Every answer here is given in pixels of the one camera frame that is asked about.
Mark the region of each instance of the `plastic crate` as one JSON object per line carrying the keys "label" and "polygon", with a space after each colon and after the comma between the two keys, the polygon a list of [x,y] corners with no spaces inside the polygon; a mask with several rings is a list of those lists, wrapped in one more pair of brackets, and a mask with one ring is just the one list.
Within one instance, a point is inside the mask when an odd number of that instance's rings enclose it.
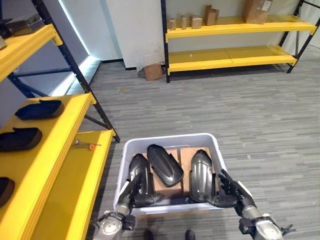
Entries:
{"label": "plastic crate", "polygon": [[[147,147],[151,144],[160,145],[165,149],[207,147],[210,150],[212,162],[217,175],[221,172],[222,169],[227,170],[225,162],[222,158],[222,155],[218,147],[217,139],[210,133],[196,133],[131,139],[125,143],[123,148],[120,171],[117,179],[116,190],[113,200],[113,207],[116,206],[119,199],[120,191],[124,183],[128,179],[129,165],[133,155],[137,153],[145,153],[147,151]],[[135,216],[139,216],[149,214],[165,214],[218,209],[217,207],[214,207],[208,203],[186,203],[165,205],[170,203],[172,203],[172,200],[167,199],[160,201],[153,206],[134,208],[132,210],[132,214]]]}

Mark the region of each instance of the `floor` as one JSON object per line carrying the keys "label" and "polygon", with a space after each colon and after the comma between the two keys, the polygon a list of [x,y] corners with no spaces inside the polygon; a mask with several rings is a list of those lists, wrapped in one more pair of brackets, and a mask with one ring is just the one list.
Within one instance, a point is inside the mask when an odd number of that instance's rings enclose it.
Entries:
{"label": "floor", "polygon": [[[192,77],[146,82],[123,63],[102,64],[91,84],[121,137],[109,153],[92,219],[113,209],[122,149],[133,138],[212,133],[229,174],[247,186],[255,203],[281,227],[286,239],[318,240],[320,202],[320,49],[309,46],[296,68],[286,65],[220,69]],[[73,88],[72,93],[79,93]],[[81,130],[99,130],[84,120]],[[137,220],[125,240],[249,240],[233,209],[201,215]],[[87,239],[92,239],[90,226]]]}

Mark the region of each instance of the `yellow shelf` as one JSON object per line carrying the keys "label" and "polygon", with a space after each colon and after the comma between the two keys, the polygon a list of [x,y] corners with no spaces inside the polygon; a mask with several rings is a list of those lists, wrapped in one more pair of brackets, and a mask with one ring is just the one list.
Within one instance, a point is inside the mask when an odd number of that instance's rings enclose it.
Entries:
{"label": "yellow shelf", "polygon": [[223,35],[223,34],[244,34],[258,32],[284,32],[284,31],[310,31],[313,35],[316,26],[309,22],[302,21],[300,18],[293,15],[269,15],[265,24],[245,23],[240,16],[219,17],[217,25],[206,26],[202,24],[202,28],[187,29],[177,28],[176,30],[167,30],[166,42],[173,38],[198,37],[208,35]]}
{"label": "yellow shelf", "polygon": [[52,24],[32,34],[6,39],[7,46],[0,50],[0,82],[52,39],[56,45],[63,44]]}
{"label": "yellow shelf", "polygon": [[296,59],[280,46],[250,46],[169,53],[168,73],[264,64],[292,64]]}
{"label": "yellow shelf", "polygon": [[111,145],[113,130],[78,133],[95,150],[71,148],[43,207],[32,240],[83,240]]}
{"label": "yellow shelf", "polygon": [[61,100],[63,113],[56,118],[20,120],[15,115],[0,130],[37,127],[42,131],[40,143],[30,149],[0,152],[0,176],[15,182],[11,199],[0,208],[0,239],[28,240],[36,226],[42,208],[55,182],[59,169],[75,138],[90,104],[91,93],[62,97],[27,99],[23,105],[42,100]]}

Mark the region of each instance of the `robotic arm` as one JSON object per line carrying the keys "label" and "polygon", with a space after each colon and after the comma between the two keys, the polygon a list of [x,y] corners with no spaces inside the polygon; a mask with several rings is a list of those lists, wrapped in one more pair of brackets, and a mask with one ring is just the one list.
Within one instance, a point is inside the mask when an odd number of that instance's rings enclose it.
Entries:
{"label": "robotic arm", "polygon": [[114,211],[106,211],[98,219],[98,234],[94,240],[120,240],[125,230],[132,231],[135,227],[136,218],[130,215],[133,206],[149,206],[160,201],[163,196],[159,193],[139,194],[141,180],[145,178],[144,173],[137,174],[127,185],[119,197]]}
{"label": "robotic arm", "polygon": [[[242,234],[250,234],[253,240],[284,240],[283,236],[295,231],[292,225],[280,228],[268,214],[259,212],[249,190],[240,182],[234,181],[223,169],[219,174],[225,195],[205,196],[205,200],[218,208],[234,208],[241,217],[239,230]],[[135,217],[130,215],[133,206],[143,207],[156,203],[162,195],[139,194],[140,181],[143,174],[138,174],[127,185],[119,197],[114,211],[106,211],[98,220],[98,234],[94,240],[120,240],[122,232],[132,231]]]}
{"label": "robotic arm", "polygon": [[219,208],[234,208],[239,217],[239,230],[250,234],[253,240],[284,240],[283,236],[295,231],[292,225],[280,228],[268,214],[259,212],[249,190],[240,182],[234,181],[223,169],[219,174],[225,195],[207,196],[205,200]]}

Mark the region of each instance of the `small cardboard box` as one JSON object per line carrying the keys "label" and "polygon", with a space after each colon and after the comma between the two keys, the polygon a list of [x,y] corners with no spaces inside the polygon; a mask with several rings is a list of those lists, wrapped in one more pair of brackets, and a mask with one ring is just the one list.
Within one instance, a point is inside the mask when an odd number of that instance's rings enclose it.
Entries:
{"label": "small cardboard box", "polygon": [[212,26],[217,24],[219,17],[219,10],[212,8],[211,5],[205,6],[205,11],[204,11],[204,23],[207,26]]}
{"label": "small cardboard box", "polygon": [[202,26],[202,18],[198,15],[190,16],[191,28],[200,29]]}
{"label": "small cardboard box", "polygon": [[[181,157],[181,166],[184,172],[184,176],[182,179],[182,191],[183,196],[187,197],[190,193],[190,170],[191,170],[191,160],[193,156],[196,154],[198,150],[204,150],[208,156],[211,158],[211,154],[209,148],[207,147],[184,147],[180,148],[180,157]],[[215,168],[212,164],[212,173],[215,173]],[[218,192],[220,190],[217,177],[215,179],[215,191]]]}
{"label": "small cardboard box", "polygon": [[[168,154],[172,154],[175,160],[179,163],[178,159],[178,151],[177,149],[170,149],[166,151]],[[142,153],[142,155],[147,158],[147,153]],[[153,183],[154,183],[154,190],[156,193],[163,194],[164,199],[172,199],[178,198],[182,196],[182,183],[179,182],[178,184],[166,187],[163,182],[160,180],[158,175],[155,173],[153,168],[151,167],[151,173],[153,174]]]}
{"label": "small cardboard box", "polygon": [[144,75],[145,79],[147,81],[162,79],[162,67],[161,63],[155,63],[148,66],[145,66],[144,68]]}
{"label": "small cardboard box", "polygon": [[168,22],[168,27],[170,30],[176,30],[176,20],[174,18],[171,18]]}
{"label": "small cardboard box", "polygon": [[267,20],[272,0],[246,0],[243,20],[247,24],[264,24]]}
{"label": "small cardboard box", "polygon": [[181,29],[187,29],[188,26],[188,19],[185,15],[181,16]]}

